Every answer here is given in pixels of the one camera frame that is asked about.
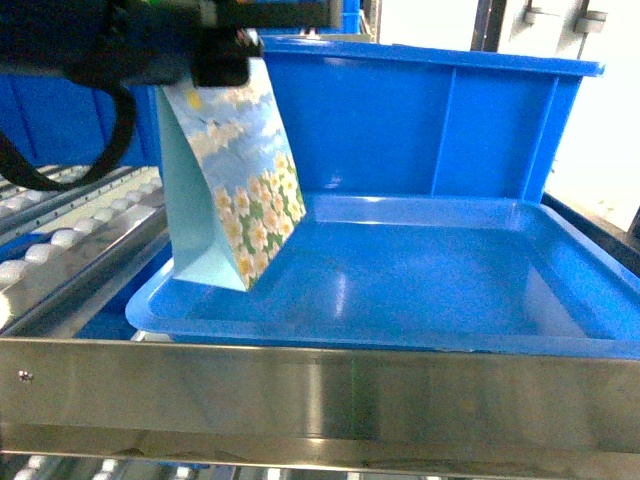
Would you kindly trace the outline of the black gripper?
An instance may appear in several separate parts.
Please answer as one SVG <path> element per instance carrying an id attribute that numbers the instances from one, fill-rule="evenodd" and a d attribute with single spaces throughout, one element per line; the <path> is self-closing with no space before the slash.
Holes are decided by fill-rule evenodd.
<path id="1" fill-rule="evenodd" d="M 1 71 L 108 85 L 239 87 L 259 29 L 338 28 L 339 1 L 4 1 Z"/>

